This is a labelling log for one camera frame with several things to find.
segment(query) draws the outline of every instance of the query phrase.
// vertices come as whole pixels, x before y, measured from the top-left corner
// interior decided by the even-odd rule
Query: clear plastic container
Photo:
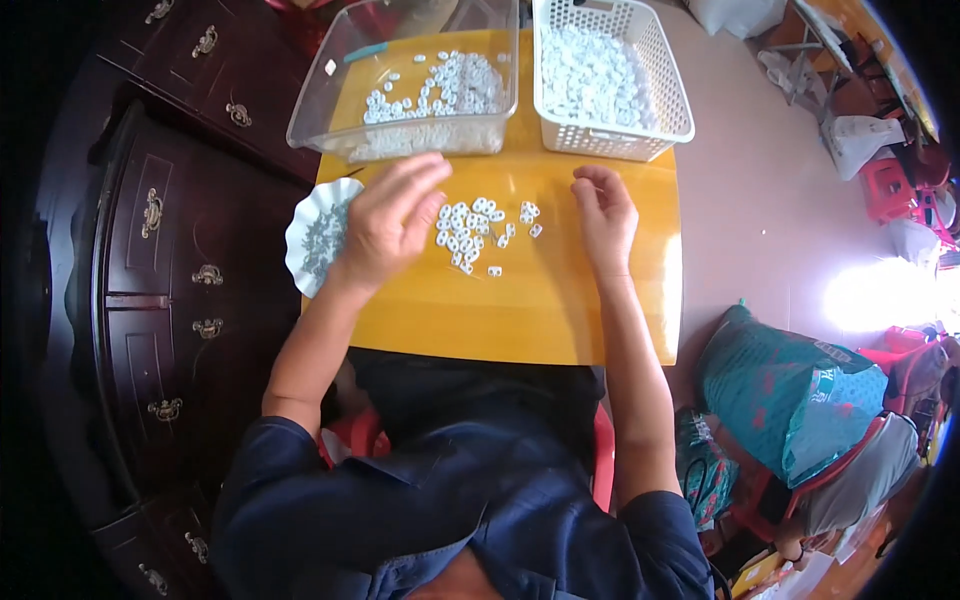
[[[347,162],[408,156],[496,154],[517,103],[518,0],[363,0],[337,13],[294,106],[287,143]],[[502,79],[486,114],[454,114],[365,124],[374,89],[387,100],[410,98],[440,65],[440,52],[476,53]],[[414,62],[414,56],[426,60]],[[397,73],[400,78],[391,81]],[[436,94],[430,96],[431,102]]]

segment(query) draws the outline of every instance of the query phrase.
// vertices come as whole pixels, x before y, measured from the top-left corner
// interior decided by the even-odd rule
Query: white paper plate
[[[294,220],[286,231],[287,255],[284,262],[294,276],[297,289],[313,298],[324,285],[326,270],[344,245],[347,233],[347,207],[363,183],[340,178],[321,183],[301,200]]]

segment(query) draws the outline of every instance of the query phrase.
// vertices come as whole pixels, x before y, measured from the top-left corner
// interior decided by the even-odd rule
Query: hand
[[[382,170],[350,203],[344,251],[333,268],[372,296],[423,252],[452,173],[437,153],[405,158]]]
[[[573,172],[580,229],[593,277],[630,276],[630,248],[636,235],[636,207],[620,176],[607,167],[586,165]]]

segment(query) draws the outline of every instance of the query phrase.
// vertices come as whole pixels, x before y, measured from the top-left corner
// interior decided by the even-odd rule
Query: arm
[[[347,354],[360,309],[423,252],[446,199],[435,188],[450,173],[438,154],[414,156],[381,171],[350,203],[344,251],[274,363],[264,417],[285,417],[314,439],[320,435],[320,403]]]
[[[597,291],[616,436],[616,495],[621,506],[653,491],[680,494],[673,399],[630,277],[636,207],[606,167],[573,172],[584,244]]]

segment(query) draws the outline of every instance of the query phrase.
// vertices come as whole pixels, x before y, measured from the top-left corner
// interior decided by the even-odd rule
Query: white plastic bag
[[[881,146],[904,140],[897,119],[841,116],[825,120],[820,129],[843,181],[853,179]]]

